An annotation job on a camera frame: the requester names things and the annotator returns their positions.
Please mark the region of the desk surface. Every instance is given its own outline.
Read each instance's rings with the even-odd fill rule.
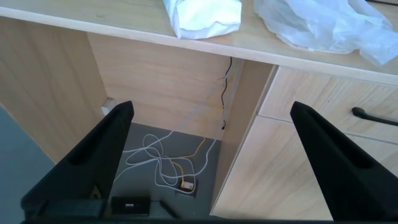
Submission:
[[[398,30],[398,7],[373,6]],[[159,0],[0,0],[0,16],[374,82],[388,83],[398,75],[398,58],[376,67],[357,52],[326,54],[286,45],[254,13],[253,0],[243,1],[239,31],[205,40],[177,39]]]

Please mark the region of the desk leg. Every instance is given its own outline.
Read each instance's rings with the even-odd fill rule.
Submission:
[[[0,105],[58,162],[103,117],[85,32],[0,17]]]

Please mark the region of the white cable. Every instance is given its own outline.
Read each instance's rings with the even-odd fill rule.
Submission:
[[[233,69],[231,69],[231,70],[226,74],[226,76],[224,77],[224,80],[226,80],[226,79],[231,75],[231,71],[232,71],[232,70],[233,70]],[[226,104],[225,104],[225,105],[228,105],[227,103],[230,101],[230,99],[232,99],[233,93],[234,93],[234,91],[235,91],[235,88],[236,88],[236,85],[235,85],[235,84],[236,84],[236,77],[237,77],[238,70],[239,70],[239,69],[235,69],[235,74],[234,74],[233,84],[232,84],[233,89],[232,89],[232,91],[229,93],[229,97],[228,97],[228,100],[226,101]],[[192,193],[194,192],[194,189],[193,189],[192,191],[190,191],[190,192],[185,192],[185,191],[182,191],[182,190],[180,190],[180,189],[177,189],[177,188],[175,188],[175,187],[173,187],[173,186],[174,186],[175,184],[177,184],[177,182],[178,182],[177,179],[178,179],[178,178],[182,178],[182,177],[193,177],[193,187],[195,188],[195,186],[196,186],[196,176],[199,175],[199,174],[201,174],[201,173],[205,170],[205,168],[206,168],[206,166],[207,166],[207,163],[208,163],[208,155],[209,155],[211,149],[213,148],[213,146],[215,145],[216,140],[214,139],[213,142],[211,143],[211,146],[208,148],[208,150],[207,150],[207,152],[206,152],[205,165],[204,165],[204,166],[202,167],[202,169],[201,169],[199,172],[197,172],[197,173],[195,173],[195,170],[194,170],[194,168],[193,168],[193,163],[192,163],[192,161],[191,161],[190,159],[181,158],[181,157],[167,157],[167,156],[164,156],[164,148],[163,148],[163,144],[162,144],[161,141],[164,140],[164,139],[166,139],[166,138],[168,138],[168,137],[170,137],[180,126],[183,126],[188,120],[190,120],[191,117],[192,117],[193,115],[195,115],[195,114],[197,113],[197,111],[203,106],[203,104],[206,103],[207,99],[208,99],[211,95],[213,95],[216,91],[218,91],[221,87],[222,87],[222,85],[214,87],[214,89],[212,89],[212,90],[210,91],[209,96],[206,97],[206,98],[205,98],[203,101],[201,101],[199,104],[197,104],[196,107],[194,107],[194,109],[190,112],[190,114],[189,114],[181,123],[179,123],[173,130],[171,130],[171,131],[169,132],[168,135],[166,135],[166,136],[164,136],[164,137],[162,137],[162,138],[159,139],[159,138],[158,138],[156,135],[154,135],[154,134],[146,134],[146,135],[144,136],[144,138],[142,139],[142,147],[140,147],[140,148],[138,148],[138,149],[131,149],[131,150],[123,151],[123,153],[133,152],[130,156],[127,157],[127,159],[126,159],[126,161],[125,161],[126,165],[128,165],[129,167],[127,167],[127,168],[125,168],[124,170],[122,170],[122,172],[120,172],[120,174],[115,178],[114,182],[115,182],[125,171],[127,171],[127,170],[129,170],[129,169],[132,169],[132,168],[135,168],[135,167],[144,165],[144,164],[148,164],[148,163],[151,163],[151,162],[156,162],[156,167],[155,167],[155,179],[154,179],[155,185],[156,185],[156,186],[159,186],[159,187],[167,187],[167,188],[170,188],[170,189],[179,191],[179,192],[181,192],[181,193],[183,193],[183,194],[192,194]],[[226,117],[226,113],[225,113],[225,110],[224,110],[224,111],[223,111],[223,119],[222,119],[221,122],[220,122],[220,126],[222,126],[222,123],[223,123],[222,121],[225,119],[225,117]],[[149,137],[149,136],[152,136],[153,138],[155,138],[156,141],[150,143],[148,146],[145,146],[145,140],[146,140],[146,138]],[[155,147],[152,147],[154,144],[156,144],[156,143],[158,143],[158,142],[159,142],[159,144],[160,144],[160,149],[161,149],[161,151],[162,151],[161,153],[158,151],[158,149],[156,149]],[[157,156],[152,155],[152,154],[149,152],[149,149],[152,149],[153,151],[155,151],[155,152],[157,153]],[[148,160],[146,160],[146,161],[137,162],[137,163],[130,163],[130,162],[128,162],[128,160],[129,160],[131,157],[133,157],[134,155],[136,155],[138,152],[141,152],[141,151],[145,151],[145,152],[151,157],[151,159],[148,159]],[[177,160],[177,159],[188,161],[188,162],[191,164],[192,174],[177,175],[177,170],[176,170],[176,168],[175,168],[175,164],[172,163],[172,160]],[[163,161],[163,160],[166,160],[166,161],[169,161],[169,162],[170,162],[170,164],[172,165],[172,167],[173,167],[173,169],[174,169],[174,173],[175,173],[174,176],[169,176],[169,175],[165,175],[165,174],[162,173],[162,167],[163,167],[162,161]],[[158,183],[157,183],[157,171],[159,171],[160,178],[165,182],[165,185],[163,185],[163,184],[158,184]],[[165,177],[166,177],[166,178],[169,178],[169,179],[175,179],[175,182],[174,182],[173,184],[168,183],[168,182],[165,180]]]

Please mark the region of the wooden panel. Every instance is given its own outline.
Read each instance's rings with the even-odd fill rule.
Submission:
[[[159,0],[0,0],[0,16],[377,82],[387,83],[387,74],[398,74],[398,58],[377,67],[357,52],[341,55],[290,47],[268,31],[254,13],[253,0],[242,4],[237,32],[196,41],[175,37]],[[398,7],[371,4],[397,31]]]
[[[262,102],[262,96],[272,83],[276,65],[246,61],[244,64],[239,86],[235,93],[231,112],[227,119],[227,127],[221,142],[218,159],[217,175],[213,190],[213,204],[223,187],[231,164],[243,139],[256,115],[256,108]]]
[[[398,175],[398,146],[349,136]],[[226,218],[331,220],[292,123],[258,116],[213,214]]]
[[[361,82],[292,68],[279,68],[260,115],[291,121],[294,101],[305,103],[342,131],[398,142],[398,127],[352,115],[361,107],[369,114],[398,120],[398,87]]]
[[[222,77],[229,57],[98,34],[89,39],[108,96],[118,103],[132,100],[135,123],[174,129],[219,86],[179,131],[221,139]]]
[[[84,32],[0,17],[0,103],[58,162],[103,117]]]

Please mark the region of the cable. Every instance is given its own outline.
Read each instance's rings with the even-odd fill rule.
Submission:
[[[178,166],[181,169],[181,175],[184,175],[184,169],[182,168],[182,166],[180,164],[178,164],[176,162],[173,162],[173,161],[172,161],[172,164]],[[182,177],[181,179],[182,179],[181,180],[181,185],[183,185],[184,184],[184,177]]]
[[[384,2],[384,1],[378,1],[378,0],[366,0],[366,1],[373,2],[373,3],[378,3],[378,4],[386,4],[388,6],[398,6],[398,4],[392,3],[392,2]]]
[[[197,147],[197,149],[195,150],[195,152],[194,152],[191,156],[180,156],[180,158],[191,158],[191,157],[194,157],[194,156],[197,154],[197,152],[199,151],[200,146],[201,146],[203,143],[205,143],[205,141],[206,141],[206,138],[203,137],[202,142],[199,144],[199,146]]]
[[[224,76],[224,79],[225,79],[225,88],[224,88],[223,93],[221,94],[221,102],[222,102],[222,104],[223,104],[223,110],[225,110],[224,98],[223,98],[223,97],[224,97],[224,93],[225,93],[225,91],[226,91],[226,88],[227,88],[227,86],[228,86],[227,74],[228,74],[229,70],[231,69],[231,65],[232,65],[232,57],[229,57],[229,67],[228,67],[227,71],[225,72],[225,76]],[[222,127],[221,129],[224,130],[224,129],[225,129],[225,126],[226,126],[226,121],[225,121],[225,119],[223,119],[223,127]]]
[[[226,75],[224,76],[224,79],[227,79],[230,75],[231,75],[231,73],[227,72]],[[235,74],[234,77],[233,77],[233,87],[236,86],[236,77],[237,77],[237,75]],[[212,89],[212,90],[210,91],[210,94],[209,94],[208,97],[210,97],[211,95],[213,95],[213,94],[214,94],[216,91],[218,91],[221,87],[222,87],[222,85],[214,87],[214,89]],[[234,89],[233,89],[233,90],[231,91],[231,93],[229,94],[228,101],[229,101],[230,99],[232,99],[233,92],[234,92]],[[169,132],[168,135],[166,135],[166,136],[164,136],[164,137],[162,137],[162,138],[158,138],[157,136],[155,136],[155,135],[153,135],[153,134],[147,134],[147,135],[144,136],[144,138],[143,138],[143,140],[142,140],[142,147],[140,147],[140,148],[138,148],[138,149],[131,149],[131,150],[123,151],[123,153],[132,152],[132,154],[131,154],[130,156],[128,156],[127,159],[126,159],[126,161],[125,161],[126,165],[128,165],[129,167],[123,169],[123,170],[116,176],[116,178],[114,179],[114,183],[115,183],[115,181],[117,181],[117,180],[120,178],[121,175],[123,175],[123,174],[125,173],[125,171],[127,171],[127,170],[129,170],[129,169],[133,169],[133,168],[138,167],[138,166],[141,166],[141,165],[144,165],[144,164],[148,164],[148,163],[151,163],[151,162],[156,162],[156,167],[155,167],[155,178],[154,178],[154,181],[155,181],[155,185],[156,185],[156,186],[170,188],[170,189],[176,190],[176,191],[178,191],[178,192],[181,192],[181,193],[183,193],[183,194],[191,194],[191,193],[193,193],[193,192],[195,191],[195,186],[196,186],[196,176],[199,175],[199,174],[201,174],[201,173],[205,170],[205,168],[206,168],[206,166],[207,166],[207,163],[208,163],[208,155],[209,155],[210,151],[213,149],[213,146],[215,145],[216,139],[213,140],[213,142],[211,143],[210,147],[208,148],[208,150],[207,150],[207,152],[206,152],[205,164],[203,165],[203,167],[202,167],[198,172],[195,172],[195,170],[194,170],[194,168],[193,168],[193,163],[192,163],[192,161],[191,161],[190,159],[188,159],[188,157],[193,157],[193,156],[196,155],[196,153],[198,152],[198,150],[199,150],[199,148],[201,147],[201,145],[205,142],[205,138],[203,138],[203,141],[200,143],[200,145],[197,147],[196,151],[195,151],[192,155],[190,155],[190,156],[182,156],[182,157],[168,157],[168,156],[164,156],[164,148],[163,148],[163,145],[162,145],[161,141],[164,140],[164,139],[166,139],[166,138],[168,138],[168,137],[170,137],[175,131],[177,131],[177,129],[178,129],[179,127],[183,126],[187,121],[189,121],[189,120],[191,119],[191,117],[192,117],[193,115],[195,115],[195,114],[197,113],[197,111],[203,106],[203,104],[206,103],[206,100],[208,99],[208,97],[205,98],[203,101],[201,101],[199,104],[197,104],[196,107],[194,107],[194,109],[190,112],[190,114],[189,114],[181,123],[179,123],[173,130],[171,130],[171,131]],[[224,120],[225,120],[225,110],[223,111],[223,121],[224,121]],[[153,141],[152,143],[150,143],[149,145],[146,146],[146,145],[145,145],[145,141],[146,141],[146,139],[147,139],[148,137],[153,137],[153,138],[156,139],[156,140]],[[160,144],[161,152],[159,152],[158,149],[156,149],[156,148],[153,146],[153,145],[156,144],[156,143],[159,143],[159,144]],[[148,155],[151,157],[151,159],[148,159],[148,160],[146,160],[146,161],[137,162],[137,163],[129,162],[129,159],[130,159],[130,158],[132,158],[134,155],[136,155],[137,153],[139,153],[139,152],[141,152],[141,151],[145,151],[146,154],[148,154]],[[156,155],[151,154],[150,151],[155,151]],[[162,169],[163,169],[163,160],[166,160],[166,161],[169,161],[169,162],[170,162],[170,164],[171,164],[172,167],[173,167],[173,170],[174,170],[174,174],[175,174],[175,175],[169,176],[169,175],[166,175],[166,174],[163,174],[163,173],[162,173]],[[177,164],[177,163],[174,162],[173,160],[188,161],[189,164],[191,165],[191,168],[192,168],[192,174],[184,174],[184,173],[183,173],[183,168],[182,168],[182,166],[180,166],[180,164]],[[181,175],[178,175],[178,174],[177,174],[177,170],[176,170],[175,166],[179,166],[179,167],[181,168],[181,170],[182,170]],[[158,172],[159,172],[160,178],[164,181],[165,184],[159,184],[159,183],[157,182],[157,173],[158,173]],[[185,191],[182,191],[182,190],[180,190],[180,189],[177,189],[177,188],[173,187],[175,184],[177,184],[178,178],[184,178],[184,177],[193,177],[193,187],[194,187],[194,189],[193,189],[191,192],[185,192]],[[166,181],[165,178],[174,179],[175,181],[172,182],[172,183],[169,183],[169,182]]]

